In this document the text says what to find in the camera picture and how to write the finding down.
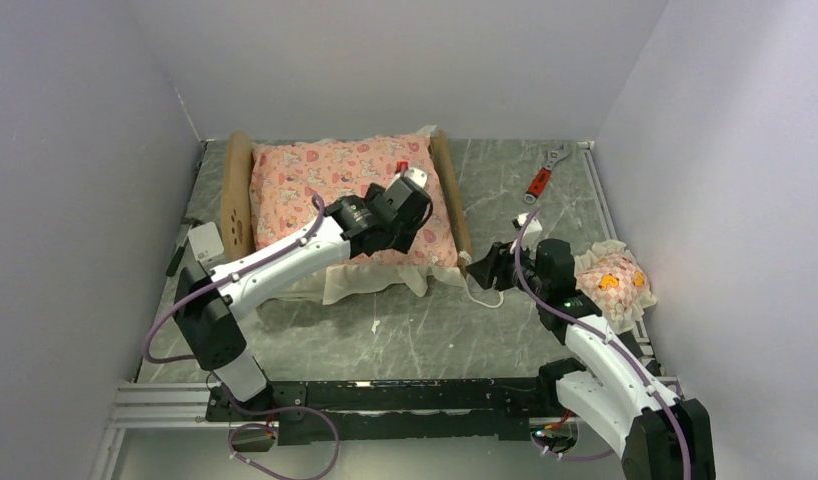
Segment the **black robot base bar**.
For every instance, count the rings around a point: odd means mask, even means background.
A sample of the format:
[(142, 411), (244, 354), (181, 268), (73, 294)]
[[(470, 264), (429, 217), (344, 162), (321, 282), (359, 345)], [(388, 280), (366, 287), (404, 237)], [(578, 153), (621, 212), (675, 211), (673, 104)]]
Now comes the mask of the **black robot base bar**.
[(270, 424), (281, 446), (313, 442), (492, 437), (527, 441), (570, 417), (534, 377), (444, 380), (274, 381), (235, 408), (209, 391), (210, 423)]

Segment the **wooden pet bed frame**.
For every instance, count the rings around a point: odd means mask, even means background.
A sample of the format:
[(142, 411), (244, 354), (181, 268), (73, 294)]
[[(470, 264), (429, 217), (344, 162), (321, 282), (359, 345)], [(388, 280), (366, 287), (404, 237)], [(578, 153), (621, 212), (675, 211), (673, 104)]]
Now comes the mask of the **wooden pet bed frame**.
[(445, 134), (427, 126), (414, 134), (364, 140), (254, 143), (243, 132), (227, 143), (221, 193), (221, 239), (230, 260), (237, 260), (299, 228), (312, 218), (310, 198), (326, 202), (363, 196), (370, 183), (384, 183), (406, 160), (431, 176), (427, 185), (433, 217), (412, 254), (424, 265), (452, 267), (457, 254), (472, 253), (457, 175)]

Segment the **pink unicorn print mattress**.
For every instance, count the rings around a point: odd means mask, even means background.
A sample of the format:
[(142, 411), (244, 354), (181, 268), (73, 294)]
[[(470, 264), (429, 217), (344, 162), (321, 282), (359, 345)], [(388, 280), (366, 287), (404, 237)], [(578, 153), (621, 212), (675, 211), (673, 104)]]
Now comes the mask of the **pink unicorn print mattress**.
[(467, 220), (447, 140), (434, 126), (362, 140), (253, 144), (249, 199), (255, 248), (265, 248), (312, 220), (313, 195), (326, 203), (362, 197), (372, 183), (387, 186), (401, 162), (427, 173), (425, 189), (433, 206), (408, 253), (387, 250), (329, 266), (285, 287), (279, 299), (331, 305), (392, 285), (404, 285), (423, 297), (432, 281), (469, 288), (465, 267), (472, 246)]

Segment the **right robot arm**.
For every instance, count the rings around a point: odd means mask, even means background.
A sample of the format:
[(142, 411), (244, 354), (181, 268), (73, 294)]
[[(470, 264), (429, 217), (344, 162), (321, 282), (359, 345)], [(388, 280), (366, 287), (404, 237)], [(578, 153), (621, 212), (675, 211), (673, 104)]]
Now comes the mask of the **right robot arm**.
[(577, 286), (569, 243), (539, 242), (536, 250), (496, 242), (468, 263), (481, 288), (518, 288), (536, 303), (540, 321), (573, 357), (541, 368), (536, 401), (588, 424), (619, 458), (628, 479), (713, 479), (710, 416), (648, 371)]

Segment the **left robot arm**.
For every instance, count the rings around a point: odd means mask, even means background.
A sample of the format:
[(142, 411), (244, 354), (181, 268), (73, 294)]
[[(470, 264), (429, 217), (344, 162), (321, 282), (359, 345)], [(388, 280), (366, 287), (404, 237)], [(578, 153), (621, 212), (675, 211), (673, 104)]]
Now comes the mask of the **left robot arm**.
[(272, 388), (249, 353), (240, 320), (291, 284), (358, 256), (393, 250), (405, 254), (430, 219), (429, 176), (410, 168), (383, 187), (372, 183), (364, 196), (312, 203), (315, 218), (278, 242), (207, 271), (201, 266), (180, 276), (172, 317), (200, 368), (212, 373), (249, 420), (272, 406)]

